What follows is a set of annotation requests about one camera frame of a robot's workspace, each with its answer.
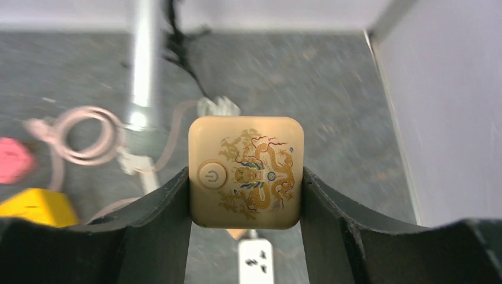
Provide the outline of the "yellow cube adapter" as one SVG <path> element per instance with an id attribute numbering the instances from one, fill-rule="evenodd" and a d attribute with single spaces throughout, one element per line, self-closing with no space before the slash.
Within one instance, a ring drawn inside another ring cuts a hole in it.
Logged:
<path id="1" fill-rule="evenodd" d="M 40 188 L 28 188 L 1 202 L 1 217 L 22 218 L 56 228 L 79 223 L 66 194 Z"/>

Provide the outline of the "pink cube adapter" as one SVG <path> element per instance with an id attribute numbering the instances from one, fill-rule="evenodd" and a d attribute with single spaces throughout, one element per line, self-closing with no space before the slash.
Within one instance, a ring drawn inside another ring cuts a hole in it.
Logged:
<path id="1" fill-rule="evenodd" d="M 12 185 L 35 166 L 35 158 L 20 141 L 1 137 L 1 184 Z"/>

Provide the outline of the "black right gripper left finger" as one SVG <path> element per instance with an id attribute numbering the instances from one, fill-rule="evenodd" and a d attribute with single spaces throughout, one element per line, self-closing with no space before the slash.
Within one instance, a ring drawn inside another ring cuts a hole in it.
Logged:
<path id="1" fill-rule="evenodd" d="M 188 169 L 89 225 L 1 219 L 2 283 L 183 283 L 191 232 Z"/>

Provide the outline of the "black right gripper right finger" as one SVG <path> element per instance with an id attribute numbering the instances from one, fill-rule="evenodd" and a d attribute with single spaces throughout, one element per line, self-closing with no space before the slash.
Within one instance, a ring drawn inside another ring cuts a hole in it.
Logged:
<path id="1" fill-rule="evenodd" d="M 376 212 L 304 169 L 301 234 L 311 283 L 500 283 L 501 221 L 422 227 Z"/>

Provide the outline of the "beige patterned cube socket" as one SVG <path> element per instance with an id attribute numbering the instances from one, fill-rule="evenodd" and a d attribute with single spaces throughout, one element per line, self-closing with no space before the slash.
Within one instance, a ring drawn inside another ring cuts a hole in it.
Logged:
<path id="1" fill-rule="evenodd" d="M 303 167 L 304 130 L 293 118 L 198 118 L 188 132 L 191 218 L 206 228 L 291 228 Z"/>

